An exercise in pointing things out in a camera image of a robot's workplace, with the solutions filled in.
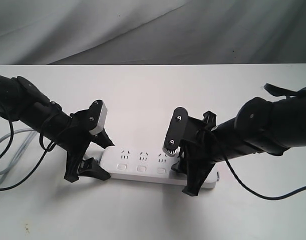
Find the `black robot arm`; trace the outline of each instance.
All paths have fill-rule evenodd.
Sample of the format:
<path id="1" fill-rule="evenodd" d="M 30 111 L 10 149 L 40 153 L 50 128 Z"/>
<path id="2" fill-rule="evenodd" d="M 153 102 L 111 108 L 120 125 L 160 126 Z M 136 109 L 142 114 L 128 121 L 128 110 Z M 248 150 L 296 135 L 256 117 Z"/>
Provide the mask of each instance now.
<path id="1" fill-rule="evenodd" d="M 266 152 L 281 156 L 292 147 L 306 146 L 306 87 L 290 91 L 266 84 L 276 102 L 255 97 L 237 116 L 216 125 L 216 115 L 206 112 L 203 120 L 190 117 L 178 107 L 164 141 L 164 151 L 179 161 L 172 169 L 187 175 L 183 192 L 197 196 L 206 177 L 218 162 L 248 154 Z"/>
<path id="2" fill-rule="evenodd" d="M 48 152 L 55 145 L 65 149 L 64 178 L 70 182 L 77 181 L 79 176 L 110 178 L 93 158 L 83 160 L 90 142 L 103 148 L 113 145 L 104 129 L 106 113 L 104 102 L 96 100 L 88 109 L 67 115 L 59 104 L 51 102 L 27 79 L 0 75 L 0 117 L 11 122 L 20 120 L 38 131 L 41 146 Z M 44 147 L 44 136 L 54 143 L 52 147 Z"/>

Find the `white power strip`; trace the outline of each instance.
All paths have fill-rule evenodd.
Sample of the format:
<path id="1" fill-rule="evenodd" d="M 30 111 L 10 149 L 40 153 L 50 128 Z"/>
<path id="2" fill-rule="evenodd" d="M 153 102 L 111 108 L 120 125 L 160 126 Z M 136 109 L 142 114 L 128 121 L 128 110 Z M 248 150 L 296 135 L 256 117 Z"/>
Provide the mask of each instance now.
<path id="1" fill-rule="evenodd" d="M 178 154 L 167 156 L 162 149 L 140 151 L 109 146 L 103 152 L 100 166 L 111 174 L 113 179 L 186 186 L 186 175 L 171 170 L 178 162 Z M 218 181 L 216 166 L 205 180 L 202 188 L 212 189 Z"/>

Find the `gray cable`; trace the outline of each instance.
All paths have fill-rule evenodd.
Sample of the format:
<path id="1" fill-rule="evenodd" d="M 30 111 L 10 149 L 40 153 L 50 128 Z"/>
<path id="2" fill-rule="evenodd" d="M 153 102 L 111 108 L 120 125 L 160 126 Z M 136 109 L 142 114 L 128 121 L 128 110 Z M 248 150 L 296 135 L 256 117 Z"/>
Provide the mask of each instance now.
<path id="1" fill-rule="evenodd" d="M 15 153 L 12 160 L 10 161 L 8 167 L 6 169 L 0 171 L 0 175 L 3 175 L 0 178 L 0 185 L 4 182 L 4 180 L 7 177 L 9 171 L 18 163 L 18 161 L 20 160 L 20 158 L 22 157 L 22 155 L 26 151 L 28 145 L 31 143 L 31 141 L 34 139 L 34 137 L 37 135 L 37 132 L 34 131 L 31 128 L 16 130 L 16 131 L 14 131 L 14 134 L 19 134 L 19 133 L 24 133 L 24 132 L 31 132 L 31 133 L 26 137 L 26 139 L 24 140 L 22 145 L 18 148 L 17 152 Z M 10 135 L 11 134 L 9 133 L 9 134 L 3 136 L 2 138 L 0 138 L 0 143 L 2 141 L 4 141 L 5 139 L 9 138 Z"/>

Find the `table surface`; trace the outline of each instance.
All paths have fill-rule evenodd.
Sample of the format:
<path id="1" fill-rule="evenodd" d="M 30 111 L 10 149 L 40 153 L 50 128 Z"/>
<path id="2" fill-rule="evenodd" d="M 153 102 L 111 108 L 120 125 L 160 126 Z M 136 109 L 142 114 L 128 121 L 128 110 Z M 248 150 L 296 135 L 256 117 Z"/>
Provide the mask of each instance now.
<path id="1" fill-rule="evenodd" d="M 221 123 L 255 96 L 277 100 L 263 90 L 265 83 L 294 90 L 306 86 L 306 64 L 3 65 L 0 74 L 29 79 L 68 114 L 104 100 L 105 128 L 115 145 L 139 148 L 162 145 L 178 106 L 195 118 L 210 110 Z M 15 123 L 16 129 L 22 127 Z M 0 137 L 8 132 L 0 118 Z M 16 135 L 0 169 L 24 137 Z M 89 153 L 100 150 L 91 145 Z M 41 154 L 35 138 L 4 186 L 22 179 Z M 306 191 L 281 201 L 259 199 L 236 182 L 224 163 L 218 164 L 216 188 L 193 198 L 180 186 L 85 177 L 72 184 L 63 179 L 65 161 L 65 152 L 57 147 L 26 183 L 0 192 L 0 239 L 306 240 Z M 231 163 L 247 185 L 268 196 L 306 185 L 306 147 L 278 158 L 263 153 Z"/>

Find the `gray fabric backdrop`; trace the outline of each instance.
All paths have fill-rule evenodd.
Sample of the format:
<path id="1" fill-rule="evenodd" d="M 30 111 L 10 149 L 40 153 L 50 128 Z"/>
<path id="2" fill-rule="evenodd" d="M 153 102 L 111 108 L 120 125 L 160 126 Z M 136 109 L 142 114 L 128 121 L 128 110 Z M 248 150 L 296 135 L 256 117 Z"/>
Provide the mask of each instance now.
<path id="1" fill-rule="evenodd" d="M 0 0 L 0 64 L 306 63 L 306 0 Z"/>

